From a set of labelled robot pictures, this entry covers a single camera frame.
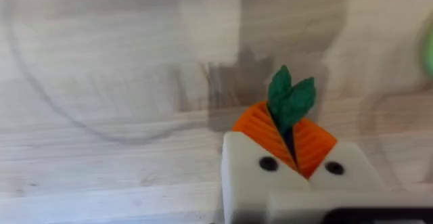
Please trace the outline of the white orange left gripper left finger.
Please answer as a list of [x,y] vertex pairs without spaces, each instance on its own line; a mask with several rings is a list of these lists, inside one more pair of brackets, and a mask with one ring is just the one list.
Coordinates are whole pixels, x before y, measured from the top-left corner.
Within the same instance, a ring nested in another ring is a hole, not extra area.
[[226,223],[266,222],[270,194],[310,190],[265,101],[250,106],[224,134],[221,180]]

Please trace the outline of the white orange left gripper right finger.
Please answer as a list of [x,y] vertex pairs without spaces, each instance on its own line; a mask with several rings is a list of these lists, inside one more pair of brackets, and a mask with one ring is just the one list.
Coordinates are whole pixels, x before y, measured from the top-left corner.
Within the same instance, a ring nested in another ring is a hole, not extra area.
[[293,127],[298,172],[313,190],[384,191],[385,184],[355,143],[339,141],[308,119]]

